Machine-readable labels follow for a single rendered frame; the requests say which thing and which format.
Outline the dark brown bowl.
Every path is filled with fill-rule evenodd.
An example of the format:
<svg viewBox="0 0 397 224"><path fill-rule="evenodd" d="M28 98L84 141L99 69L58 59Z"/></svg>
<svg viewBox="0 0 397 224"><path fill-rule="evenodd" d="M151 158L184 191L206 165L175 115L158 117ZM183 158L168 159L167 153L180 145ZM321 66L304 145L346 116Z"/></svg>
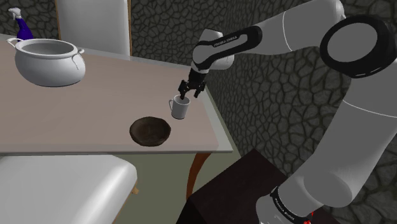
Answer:
<svg viewBox="0 0 397 224"><path fill-rule="evenodd" d="M136 120L129 128L133 141L141 146L163 144L171 134L171 126L162 118L146 116Z"/></svg>

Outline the table with brown legs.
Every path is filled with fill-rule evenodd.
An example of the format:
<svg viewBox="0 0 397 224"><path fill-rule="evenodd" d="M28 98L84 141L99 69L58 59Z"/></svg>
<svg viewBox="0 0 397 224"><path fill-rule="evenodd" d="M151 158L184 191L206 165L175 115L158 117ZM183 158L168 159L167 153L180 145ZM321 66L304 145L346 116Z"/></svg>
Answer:
<svg viewBox="0 0 397 224"><path fill-rule="evenodd" d="M46 88L21 77L8 41L0 34L0 155L193 153L191 193L208 155L235 150L208 90L191 99L184 119L171 116L169 101L188 66L88 49L79 83ZM129 128L144 116L171 126L164 144L132 140Z"/></svg>

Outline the white cushioned chair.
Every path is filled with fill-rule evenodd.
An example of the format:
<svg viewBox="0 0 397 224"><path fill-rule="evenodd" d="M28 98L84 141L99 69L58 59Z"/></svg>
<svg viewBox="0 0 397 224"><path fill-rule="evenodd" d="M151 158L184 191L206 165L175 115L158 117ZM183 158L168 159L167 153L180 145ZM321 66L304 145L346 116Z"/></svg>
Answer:
<svg viewBox="0 0 397 224"><path fill-rule="evenodd" d="M0 159L0 224L113 224L136 168L112 155Z"/></svg>
<svg viewBox="0 0 397 224"><path fill-rule="evenodd" d="M131 54L131 0L55 0L59 38L76 46Z"/></svg>

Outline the dark robot stand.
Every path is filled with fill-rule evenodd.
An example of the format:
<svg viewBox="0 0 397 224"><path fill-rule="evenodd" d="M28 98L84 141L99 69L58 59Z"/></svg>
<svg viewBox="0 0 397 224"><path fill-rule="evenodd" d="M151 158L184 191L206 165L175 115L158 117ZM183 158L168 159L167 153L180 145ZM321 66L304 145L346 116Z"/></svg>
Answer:
<svg viewBox="0 0 397 224"><path fill-rule="evenodd" d="M251 150L196 192L197 175L209 153L195 155L186 188L186 204L176 224L292 224L275 213L260 223L256 202L286 176L260 152Z"/></svg>

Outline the blue spray bottle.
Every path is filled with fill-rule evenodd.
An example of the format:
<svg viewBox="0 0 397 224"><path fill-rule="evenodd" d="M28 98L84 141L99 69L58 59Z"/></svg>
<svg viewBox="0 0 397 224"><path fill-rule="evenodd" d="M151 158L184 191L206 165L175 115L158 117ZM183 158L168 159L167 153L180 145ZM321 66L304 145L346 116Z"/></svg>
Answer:
<svg viewBox="0 0 397 224"><path fill-rule="evenodd" d="M20 8L16 8L16 7L9 8L8 11L12 13L13 19L17 21L17 24L19 26L19 31L17 32L17 38L22 40L34 39L31 30L28 28L27 24L22 18Z"/></svg>

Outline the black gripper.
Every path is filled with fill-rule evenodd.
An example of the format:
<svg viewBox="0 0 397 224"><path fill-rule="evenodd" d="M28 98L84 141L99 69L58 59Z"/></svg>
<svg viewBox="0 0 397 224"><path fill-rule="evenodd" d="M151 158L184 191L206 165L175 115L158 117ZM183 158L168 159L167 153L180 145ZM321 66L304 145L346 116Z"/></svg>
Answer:
<svg viewBox="0 0 397 224"><path fill-rule="evenodd" d="M206 82L205 82L205 73L200 73L195 71L193 68L190 69L190 73L188 75L188 81L182 80L179 84L178 91L180 94L180 99L184 100L186 93L190 89L195 89L194 98L197 98L201 92L205 90Z"/></svg>

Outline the white mug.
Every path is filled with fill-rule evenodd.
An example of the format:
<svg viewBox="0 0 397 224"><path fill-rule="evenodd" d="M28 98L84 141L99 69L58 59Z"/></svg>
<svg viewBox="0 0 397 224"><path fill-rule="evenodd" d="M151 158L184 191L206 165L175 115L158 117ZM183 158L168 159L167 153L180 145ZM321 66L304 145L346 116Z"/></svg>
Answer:
<svg viewBox="0 0 397 224"><path fill-rule="evenodd" d="M169 100L169 107L171 109L171 116L175 119L182 120L186 117L190 99L188 97L181 98L180 95L175 95Z"/></svg>

